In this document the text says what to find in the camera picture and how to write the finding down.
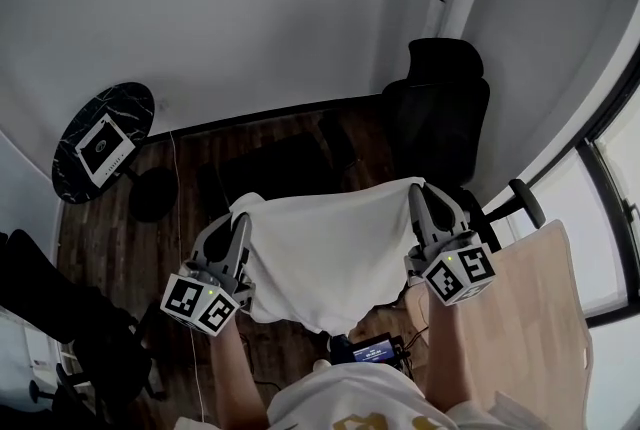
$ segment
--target person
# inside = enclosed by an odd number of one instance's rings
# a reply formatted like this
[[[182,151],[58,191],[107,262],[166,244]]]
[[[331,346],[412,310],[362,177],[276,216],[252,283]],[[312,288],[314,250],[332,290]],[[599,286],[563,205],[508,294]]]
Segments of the person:
[[[307,375],[278,393],[268,410],[232,320],[211,338],[219,424],[222,430],[546,428],[531,414],[536,425],[514,426],[474,402],[458,311],[430,293],[424,392],[391,366],[352,362]]]

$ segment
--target human arm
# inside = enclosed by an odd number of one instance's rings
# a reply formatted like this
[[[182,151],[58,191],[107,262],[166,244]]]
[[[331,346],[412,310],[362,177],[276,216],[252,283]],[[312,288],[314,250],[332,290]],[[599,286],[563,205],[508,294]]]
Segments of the human arm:
[[[210,341],[220,427],[223,430],[269,428],[267,411],[253,381],[235,318]]]
[[[472,399],[459,308],[429,291],[429,362],[425,398],[447,412]]]

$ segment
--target small screen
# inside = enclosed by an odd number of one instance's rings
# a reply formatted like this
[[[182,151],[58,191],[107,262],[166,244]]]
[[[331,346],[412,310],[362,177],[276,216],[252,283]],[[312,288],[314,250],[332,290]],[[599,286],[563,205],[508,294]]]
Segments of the small screen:
[[[356,362],[382,362],[395,357],[393,345],[388,339],[353,352]]]
[[[111,123],[105,122],[102,129],[81,150],[82,157],[91,172],[95,174],[121,143],[122,137],[111,126]]]

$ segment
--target white cable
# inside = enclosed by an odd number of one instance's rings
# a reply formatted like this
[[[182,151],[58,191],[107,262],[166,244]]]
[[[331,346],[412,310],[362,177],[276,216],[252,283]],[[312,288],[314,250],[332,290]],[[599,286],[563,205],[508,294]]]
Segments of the white cable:
[[[176,141],[173,139],[173,133],[169,131],[169,137],[171,137],[171,144],[173,146],[173,166],[176,171],[176,178],[178,180],[178,268],[182,266],[182,222],[180,214],[180,173],[178,172],[178,156],[176,154]],[[196,374],[196,387],[198,388],[198,398],[200,399],[200,414],[202,415],[202,422],[204,423],[204,404],[202,403],[202,391],[200,390],[200,380],[198,379],[198,358],[196,356],[196,343],[193,339],[193,329],[189,329],[191,335],[191,350],[193,350],[193,368]]]

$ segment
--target wooden floor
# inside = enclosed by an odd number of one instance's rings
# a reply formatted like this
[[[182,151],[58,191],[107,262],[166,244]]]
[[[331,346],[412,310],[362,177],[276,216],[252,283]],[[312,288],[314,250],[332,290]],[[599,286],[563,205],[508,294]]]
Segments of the wooden floor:
[[[343,180],[343,190],[368,188],[393,179],[388,145],[372,108],[338,111],[359,161]],[[153,224],[136,222],[128,213],[131,182],[122,179],[101,198],[90,203],[66,205],[59,240],[58,267],[78,284],[97,286],[119,307],[141,318],[149,303],[159,300],[171,273],[191,251],[207,217],[198,199],[197,168],[220,163],[284,137],[311,131],[326,150],[317,122],[319,112],[260,121],[176,139],[180,176],[180,229],[178,205],[164,219]],[[155,166],[173,168],[169,140],[146,146],[133,164],[139,173]],[[300,324],[281,321],[257,324],[245,315],[238,317],[240,331],[247,337],[255,378],[280,387],[311,372],[313,362],[326,357],[326,342]],[[402,309],[372,311],[352,332],[360,341],[383,332],[401,334],[405,343],[415,334]],[[207,421],[215,422],[213,375],[208,341],[194,333],[197,373]],[[151,400],[142,393],[129,407],[136,428],[173,428],[180,416],[200,419],[195,382],[193,349],[189,330],[161,314],[149,332],[148,347],[157,358],[158,370],[168,399]],[[420,384],[426,369],[426,346],[418,340],[411,349],[414,375]],[[277,392],[270,385],[258,386],[269,403]]]

